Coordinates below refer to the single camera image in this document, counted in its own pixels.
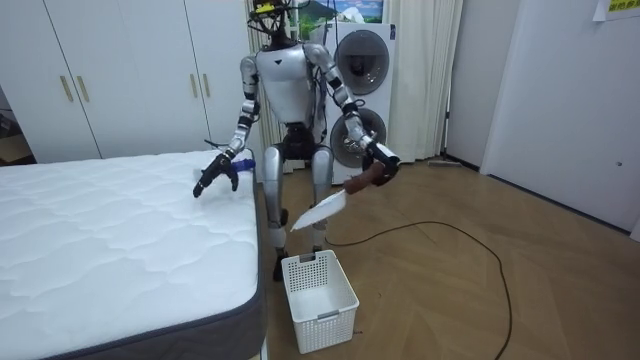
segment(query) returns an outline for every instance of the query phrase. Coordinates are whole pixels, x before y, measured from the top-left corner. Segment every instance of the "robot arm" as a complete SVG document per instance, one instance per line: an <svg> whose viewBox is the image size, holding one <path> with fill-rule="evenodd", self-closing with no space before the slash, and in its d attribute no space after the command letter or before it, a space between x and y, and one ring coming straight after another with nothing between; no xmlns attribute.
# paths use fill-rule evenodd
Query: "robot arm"
<svg viewBox="0 0 640 360"><path fill-rule="evenodd" d="M400 158L367 134L362 126L356 99L342 81L340 70L338 70L329 51L322 45L311 43L304 45L304 51L309 61L320 68L322 75L333 89L333 101L342 109L349 138L356 141L360 148L366 152L364 170L373 164L374 159L381 162L384 165L384 171L379 178L373 181L373 184L377 186L386 184L398 172Z"/></svg>
<svg viewBox="0 0 640 360"><path fill-rule="evenodd" d="M238 174L231 166L231 160L244 150L251 132L251 126L258 120L260 114L260 103L257 99L259 78L255 57L247 56L242 59L240 71L242 72L242 88L245 100L242 103L238 126L231 141L229 141L227 149L202 171L202 177L193 188L193 196L196 198L200 197L202 191L221 174L225 174L231 179L233 191L238 189Z"/></svg>

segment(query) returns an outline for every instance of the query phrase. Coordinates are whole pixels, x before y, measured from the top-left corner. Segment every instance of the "laundry basket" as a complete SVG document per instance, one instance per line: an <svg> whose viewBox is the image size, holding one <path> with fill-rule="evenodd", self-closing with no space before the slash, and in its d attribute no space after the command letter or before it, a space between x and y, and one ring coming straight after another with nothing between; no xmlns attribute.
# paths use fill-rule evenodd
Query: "laundry basket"
<svg viewBox="0 0 640 360"><path fill-rule="evenodd" d="M333 251L286 258L282 272L301 354L351 340L360 302Z"/></svg>

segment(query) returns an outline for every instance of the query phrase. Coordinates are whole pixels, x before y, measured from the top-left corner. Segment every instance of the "round machine door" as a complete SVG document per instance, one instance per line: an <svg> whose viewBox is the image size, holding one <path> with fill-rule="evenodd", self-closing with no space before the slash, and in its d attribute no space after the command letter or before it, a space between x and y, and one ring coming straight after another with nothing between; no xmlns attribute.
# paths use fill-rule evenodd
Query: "round machine door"
<svg viewBox="0 0 640 360"><path fill-rule="evenodd" d="M387 127L380 115L367 108L360 108L360 118L362 126L367 133L379 143L387 141ZM344 123L344 116L335 123L331 129L331 150L334 158L342 165L349 168L362 167L362 158L365 153L360 149L358 143L349 139L349 132Z"/></svg>
<svg viewBox="0 0 640 360"><path fill-rule="evenodd" d="M340 42L335 61L351 91L366 95L378 89L387 77L389 49L378 34L358 30Z"/></svg>

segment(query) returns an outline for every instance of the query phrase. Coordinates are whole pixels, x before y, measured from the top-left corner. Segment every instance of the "white curtain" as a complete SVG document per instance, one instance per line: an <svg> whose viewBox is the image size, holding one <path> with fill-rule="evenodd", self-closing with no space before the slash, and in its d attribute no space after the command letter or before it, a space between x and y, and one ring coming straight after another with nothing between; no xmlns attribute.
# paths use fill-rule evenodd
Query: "white curtain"
<svg viewBox="0 0 640 360"><path fill-rule="evenodd" d="M463 0L384 0L396 24L389 146L403 162L440 153Z"/></svg>

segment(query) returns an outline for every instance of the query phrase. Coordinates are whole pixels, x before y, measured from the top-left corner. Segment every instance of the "white wardrobe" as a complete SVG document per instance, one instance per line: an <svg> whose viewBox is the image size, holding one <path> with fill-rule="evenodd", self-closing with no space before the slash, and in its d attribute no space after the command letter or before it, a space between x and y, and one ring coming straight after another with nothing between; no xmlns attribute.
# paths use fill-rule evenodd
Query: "white wardrobe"
<svg viewBox="0 0 640 360"><path fill-rule="evenodd" d="M40 163L209 149L244 100L245 18L243 1L2 0L0 84Z"/></svg>

